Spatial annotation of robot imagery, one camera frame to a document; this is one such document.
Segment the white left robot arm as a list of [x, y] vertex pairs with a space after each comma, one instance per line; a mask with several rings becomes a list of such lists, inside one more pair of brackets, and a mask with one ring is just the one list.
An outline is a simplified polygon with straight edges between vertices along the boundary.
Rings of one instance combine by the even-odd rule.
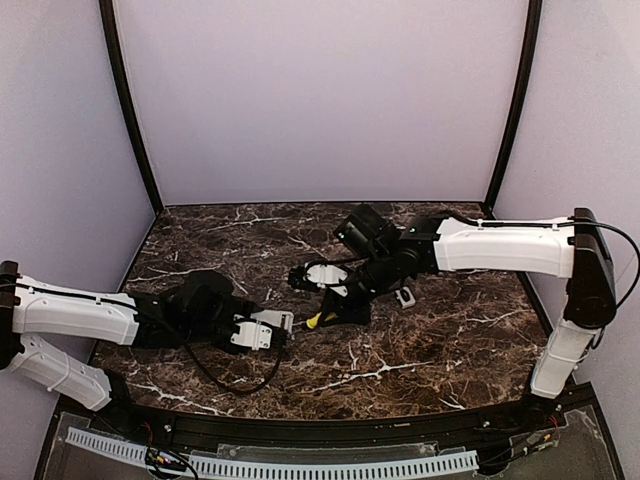
[[288, 311], [265, 309], [233, 293], [213, 271], [189, 273], [158, 294], [97, 293], [47, 285], [1, 264], [1, 367], [91, 411], [129, 399], [121, 375], [91, 367], [43, 339], [60, 334], [139, 349], [207, 343], [229, 354], [280, 351], [292, 330]]

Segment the white remote control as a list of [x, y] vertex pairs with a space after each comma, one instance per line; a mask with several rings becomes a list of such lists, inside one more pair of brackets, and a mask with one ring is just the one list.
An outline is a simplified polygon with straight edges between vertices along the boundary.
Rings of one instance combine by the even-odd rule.
[[272, 327], [278, 327], [288, 334], [292, 333], [294, 314], [289, 311], [279, 310], [261, 310], [253, 312], [250, 318], [262, 324], [268, 324]]

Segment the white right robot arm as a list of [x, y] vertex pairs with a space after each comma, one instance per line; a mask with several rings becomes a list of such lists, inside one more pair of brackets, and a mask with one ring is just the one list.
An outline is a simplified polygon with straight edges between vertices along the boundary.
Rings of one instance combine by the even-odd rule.
[[418, 216], [399, 229], [370, 206], [360, 205], [334, 233], [362, 263], [350, 272], [335, 265], [311, 270], [312, 282], [326, 294], [320, 312], [307, 322], [310, 327], [366, 324], [375, 298], [420, 274], [495, 270], [565, 279], [562, 318], [531, 375], [530, 391], [537, 397], [559, 396], [584, 351], [617, 312], [613, 262], [585, 208], [542, 221], [472, 220], [439, 213]]

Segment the white battery compartment cover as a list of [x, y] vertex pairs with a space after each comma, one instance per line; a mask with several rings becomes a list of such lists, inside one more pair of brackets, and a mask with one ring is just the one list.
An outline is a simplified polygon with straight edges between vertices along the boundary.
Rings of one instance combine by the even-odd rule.
[[394, 294], [402, 309], [411, 308], [416, 304], [416, 299], [408, 286], [397, 289]]

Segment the yellow handled screwdriver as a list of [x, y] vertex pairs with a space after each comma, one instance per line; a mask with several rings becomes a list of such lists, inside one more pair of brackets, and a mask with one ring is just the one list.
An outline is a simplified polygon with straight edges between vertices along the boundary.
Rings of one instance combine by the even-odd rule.
[[315, 316], [308, 318], [304, 321], [296, 321], [293, 323], [294, 328], [308, 328], [315, 329], [320, 325], [320, 321], [324, 320], [325, 316], [322, 313], [318, 313]]

